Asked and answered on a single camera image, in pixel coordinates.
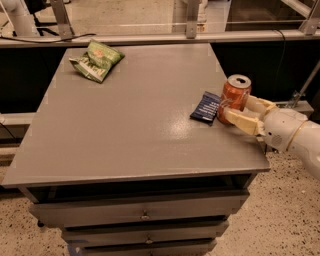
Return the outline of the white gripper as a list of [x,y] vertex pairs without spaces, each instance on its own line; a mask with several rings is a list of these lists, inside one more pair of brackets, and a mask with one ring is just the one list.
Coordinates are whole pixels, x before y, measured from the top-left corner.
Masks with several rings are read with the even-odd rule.
[[224,116],[241,131],[263,136],[268,146],[279,151],[288,149],[295,133],[308,120],[302,113],[288,108],[276,108],[274,102],[252,95],[248,96],[243,111],[226,108]]

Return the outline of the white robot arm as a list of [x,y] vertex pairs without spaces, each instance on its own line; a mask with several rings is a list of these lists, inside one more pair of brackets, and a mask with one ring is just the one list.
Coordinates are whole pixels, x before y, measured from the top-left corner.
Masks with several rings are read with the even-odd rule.
[[224,118],[241,131],[261,136],[264,142],[281,152],[297,155],[305,169],[320,179],[320,125],[290,108],[279,108],[274,102],[249,95],[244,109],[221,102]]

